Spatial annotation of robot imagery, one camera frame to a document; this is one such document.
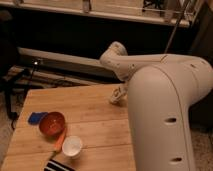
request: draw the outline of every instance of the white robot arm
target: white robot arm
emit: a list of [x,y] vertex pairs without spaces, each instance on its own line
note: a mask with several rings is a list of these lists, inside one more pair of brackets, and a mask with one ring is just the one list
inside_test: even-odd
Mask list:
[[213,88],[213,70],[199,57],[159,54],[127,56],[114,42],[100,58],[124,85],[137,171],[195,171],[188,108]]

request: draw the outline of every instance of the wooden tabletop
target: wooden tabletop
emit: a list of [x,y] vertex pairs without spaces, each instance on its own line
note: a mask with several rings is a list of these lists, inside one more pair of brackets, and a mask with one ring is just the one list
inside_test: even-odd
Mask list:
[[29,91],[17,122],[2,171],[43,171],[54,141],[46,139],[38,126],[27,120],[32,112],[58,111],[64,114],[67,136],[83,141],[78,159],[64,154],[54,159],[76,171],[135,171],[127,104],[108,102],[117,85],[95,85]]

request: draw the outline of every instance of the bowl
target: bowl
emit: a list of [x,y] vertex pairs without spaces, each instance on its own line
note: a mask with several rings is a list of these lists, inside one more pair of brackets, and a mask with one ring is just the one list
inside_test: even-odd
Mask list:
[[39,130],[46,136],[59,135],[65,128],[65,118],[62,113],[50,112],[39,122]]

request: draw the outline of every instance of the white cup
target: white cup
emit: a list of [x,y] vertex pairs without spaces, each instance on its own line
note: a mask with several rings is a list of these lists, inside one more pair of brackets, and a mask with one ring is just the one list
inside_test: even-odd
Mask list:
[[79,137],[69,136],[65,138],[63,142],[62,151],[66,156],[70,157],[71,159],[76,159],[79,157],[82,147],[83,144]]

